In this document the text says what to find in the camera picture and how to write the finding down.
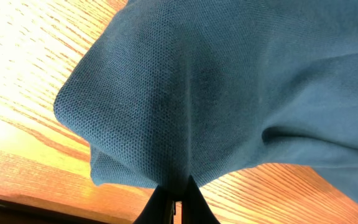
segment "wooden surface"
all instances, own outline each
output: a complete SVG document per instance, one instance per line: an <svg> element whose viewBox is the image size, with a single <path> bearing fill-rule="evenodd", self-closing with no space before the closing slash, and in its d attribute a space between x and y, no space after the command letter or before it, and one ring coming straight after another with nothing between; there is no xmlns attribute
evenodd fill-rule
<svg viewBox="0 0 358 224"><path fill-rule="evenodd" d="M88 143L52 113L59 88L124 4L0 0L0 198L108 223L131 223L143 209L153 190L95 187ZM267 164L201 192L222 223L358 223L358 205L308 167Z"/></svg>

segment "wooden table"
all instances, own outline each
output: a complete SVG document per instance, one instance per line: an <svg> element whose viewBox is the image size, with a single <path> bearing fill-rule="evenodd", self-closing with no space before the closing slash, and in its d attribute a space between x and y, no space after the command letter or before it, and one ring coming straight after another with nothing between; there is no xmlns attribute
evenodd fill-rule
<svg viewBox="0 0 358 224"><path fill-rule="evenodd" d="M59 88L124 5L0 0L1 199L108 223L131 223L143 209L153 190L94 186L88 143L52 112ZM201 192L221 223L358 223L358 205L308 167L267 164Z"/></svg>

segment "folded cloth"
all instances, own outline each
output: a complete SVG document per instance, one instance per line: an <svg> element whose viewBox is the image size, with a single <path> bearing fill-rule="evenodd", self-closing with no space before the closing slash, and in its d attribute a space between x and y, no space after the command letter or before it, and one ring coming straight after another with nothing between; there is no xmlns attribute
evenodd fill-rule
<svg viewBox="0 0 358 224"><path fill-rule="evenodd" d="M95 184L182 194L280 162L358 202L358 0L131 0L54 110Z"/></svg>

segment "blue cloth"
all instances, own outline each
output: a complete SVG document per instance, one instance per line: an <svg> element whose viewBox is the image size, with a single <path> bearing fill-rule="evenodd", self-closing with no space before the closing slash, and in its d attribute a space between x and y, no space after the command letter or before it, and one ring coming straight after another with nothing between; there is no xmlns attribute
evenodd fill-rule
<svg viewBox="0 0 358 224"><path fill-rule="evenodd" d="M181 194L280 162L358 202L358 0L129 1L54 110L95 184Z"/></svg>

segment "blue fabric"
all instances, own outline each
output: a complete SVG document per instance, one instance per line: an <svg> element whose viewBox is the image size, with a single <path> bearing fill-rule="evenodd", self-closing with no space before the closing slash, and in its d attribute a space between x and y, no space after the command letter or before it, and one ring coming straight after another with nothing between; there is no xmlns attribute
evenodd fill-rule
<svg viewBox="0 0 358 224"><path fill-rule="evenodd" d="M95 184L180 194L281 162L358 202L358 0L129 1L55 114Z"/></svg>

